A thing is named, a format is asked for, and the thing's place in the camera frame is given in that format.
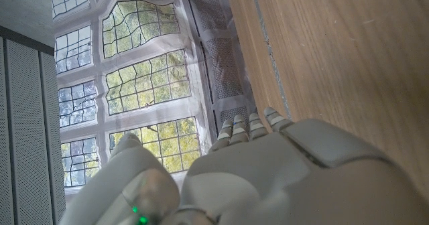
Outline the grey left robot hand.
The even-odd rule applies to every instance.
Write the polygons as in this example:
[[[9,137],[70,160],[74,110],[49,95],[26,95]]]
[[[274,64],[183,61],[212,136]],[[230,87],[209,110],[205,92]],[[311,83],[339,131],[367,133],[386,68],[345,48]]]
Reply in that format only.
[[[178,185],[137,135],[74,197],[62,224],[427,224],[428,201],[384,152],[267,107],[223,123]]]

